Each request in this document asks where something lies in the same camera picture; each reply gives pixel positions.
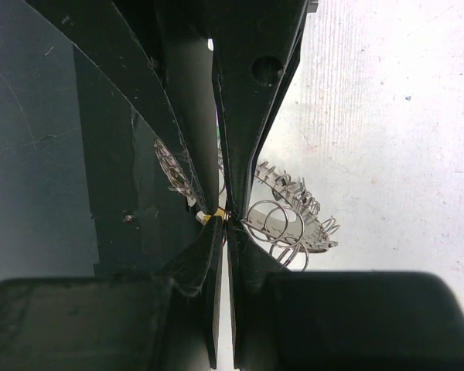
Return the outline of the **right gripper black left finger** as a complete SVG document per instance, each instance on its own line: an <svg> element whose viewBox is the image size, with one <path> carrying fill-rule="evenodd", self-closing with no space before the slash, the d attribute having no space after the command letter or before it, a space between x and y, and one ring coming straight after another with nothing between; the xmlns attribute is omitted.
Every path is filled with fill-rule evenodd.
<svg viewBox="0 0 464 371"><path fill-rule="evenodd" d="M0 370L212 370L223 220L153 275L0 282Z"/></svg>

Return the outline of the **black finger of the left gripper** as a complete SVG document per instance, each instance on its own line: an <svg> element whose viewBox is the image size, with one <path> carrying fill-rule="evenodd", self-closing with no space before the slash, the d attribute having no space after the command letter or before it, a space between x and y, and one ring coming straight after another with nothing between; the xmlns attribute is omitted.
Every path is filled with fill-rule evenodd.
<svg viewBox="0 0 464 371"><path fill-rule="evenodd" d="M305 21L306 1L208 1L228 208L242 217L275 98Z"/></svg>
<svg viewBox="0 0 464 371"><path fill-rule="evenodd" d="M163 141L205 213L218 206L213 54L183 1L30 1Z"/></svg>

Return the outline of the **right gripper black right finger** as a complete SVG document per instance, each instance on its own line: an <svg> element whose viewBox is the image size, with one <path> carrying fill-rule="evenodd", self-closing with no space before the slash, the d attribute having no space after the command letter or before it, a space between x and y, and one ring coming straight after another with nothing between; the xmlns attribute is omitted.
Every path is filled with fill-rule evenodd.
<svg viewBox="0 0 464 371"><path fill-rule="evenodd" d="M464 370L464 315L432 274L293 272L227 224L241 370Z"/></svg>

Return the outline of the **large silver keyring disc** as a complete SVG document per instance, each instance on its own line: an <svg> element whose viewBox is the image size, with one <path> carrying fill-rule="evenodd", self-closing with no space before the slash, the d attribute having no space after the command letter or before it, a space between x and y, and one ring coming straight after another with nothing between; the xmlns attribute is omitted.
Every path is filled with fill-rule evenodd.
<svg viewBox="0 0 464 371"><path fill-rule="evenodd" d="M197 206L182 167L161 139L155 139L154 149L160 167L169 180L169 190L184 196L186 206L196 216L202 210ZM218 207L226 209L227 187L220 145L217 150ZM268 253L283 267L289 267L300 254L304 255L302 271L305 271L310 255L324 254L338 246L332 236L340 225L334 216L319 220L320 203L307 189L304 179L296 182L286 171L280 173L276 166L266 161L256 166L254 181L268 188L271 195L252 203L241 222L255 243L269 245Z"/></svg>

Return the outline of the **yellow tagged key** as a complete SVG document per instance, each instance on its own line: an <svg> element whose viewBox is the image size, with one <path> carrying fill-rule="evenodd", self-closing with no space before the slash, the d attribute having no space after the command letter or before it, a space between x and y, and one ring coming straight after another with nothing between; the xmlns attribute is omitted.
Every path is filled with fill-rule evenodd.
<svg viewBox="0 0 464 371"><path fill-rule="evenodd" d="M229 219L230 219L230 215L231 215L231 212L230 211L227 211L221 207L218 207L216 212L214 214L205 214L205 212L203 211L199 211L197 214L196 214L196 219L202 223L203 225L205 225L206 223L208 223L208 221L213 217L213 216L217 216L217 217L220 217L221 220L222 220L222 223L226 223Z"/></svg>

